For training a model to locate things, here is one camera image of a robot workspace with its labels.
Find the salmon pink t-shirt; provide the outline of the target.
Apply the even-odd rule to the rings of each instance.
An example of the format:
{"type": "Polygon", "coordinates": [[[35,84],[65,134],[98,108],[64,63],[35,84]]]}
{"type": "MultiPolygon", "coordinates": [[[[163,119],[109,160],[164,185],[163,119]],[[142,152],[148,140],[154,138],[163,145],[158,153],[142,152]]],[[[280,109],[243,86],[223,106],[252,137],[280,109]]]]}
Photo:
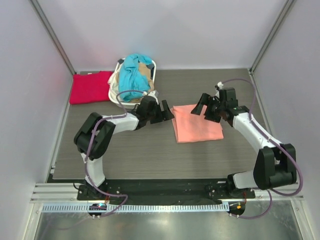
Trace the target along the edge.
{"type": "Polygon", "coordinates": [[[200,115],[192,114],[195,107],[195,104],[190,104],[173,106],[170,109],[174,115],[172,124],[176,142],[182,144],[222,140],[224,135],[221,124],[205,119],[206,106],[200,115]]]}

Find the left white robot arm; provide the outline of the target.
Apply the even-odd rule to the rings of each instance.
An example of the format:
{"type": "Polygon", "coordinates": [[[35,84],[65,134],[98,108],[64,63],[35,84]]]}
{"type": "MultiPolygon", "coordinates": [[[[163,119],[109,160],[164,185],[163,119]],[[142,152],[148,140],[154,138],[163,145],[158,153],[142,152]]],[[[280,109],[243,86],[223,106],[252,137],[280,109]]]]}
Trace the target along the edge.
{"type": "Polygon", "coordinates": [[[157,124],[174,118],[167,101],[163,100],[160,105],[154,96],[144,96],[139,104],[124,114],[103,116],[91,113],[73,140],[84,162],[85,185],[89,195],[101,200],[107,193],[103,155],[113,135],[139,130],[147,123],[157,124]]]}

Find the white perforated laundry basket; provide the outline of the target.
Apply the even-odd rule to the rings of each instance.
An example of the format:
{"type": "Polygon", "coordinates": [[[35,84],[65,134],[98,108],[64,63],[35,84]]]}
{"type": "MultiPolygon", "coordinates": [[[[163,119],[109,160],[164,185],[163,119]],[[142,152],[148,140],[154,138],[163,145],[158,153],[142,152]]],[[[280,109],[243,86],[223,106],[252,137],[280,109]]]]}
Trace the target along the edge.
{"type": "MultiPolygon", "coordinates": [[[[108,84],[109,84],[108,97],[112,103],[116,104],[120,108],[121,108],[121,105],[120,105],[121,103],[125,109],[133,109],[135,105],[140,104],[141,102],[140,98],[138,98],[137,100],[134,99],[133,101],[130,101],[130,102],[124,102],[122,101],[121,98],[119,98],[121,100],[121,102],[119,103],[116,97],[117,94],[119,93],[119,73],[124,61],[125,61],[125,58],[120,58],[117,61],[115,70],[108,80],[108,84]]],[[[146,65],[146,68],[148,68],[150,71],[150,81],[148,82],[150,86],[150,90],[148,90],[148,93],[150,93],[151,91],[155,90],[155,76],[156,76],[157,65],[152,60],[152,63],[149,65],[146,65]]]]}

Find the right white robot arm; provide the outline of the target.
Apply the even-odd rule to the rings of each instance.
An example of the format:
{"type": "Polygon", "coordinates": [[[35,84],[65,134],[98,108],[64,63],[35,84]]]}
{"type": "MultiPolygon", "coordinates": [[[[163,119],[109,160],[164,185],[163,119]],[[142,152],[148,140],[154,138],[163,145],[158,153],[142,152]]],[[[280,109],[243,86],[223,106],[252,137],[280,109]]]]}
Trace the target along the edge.
{"type": "Polygon", "coordinates": [[[295,147],[270,135],[248,107],[239,105],[233,87],[219,88],[214,96],[203,93],[191,113],[215,123],[226,121],[257,154],[253,170],[228,175],[225,192],[229,197],[237,198],[244,189],[272,190],[297,182],[295,147]]]}

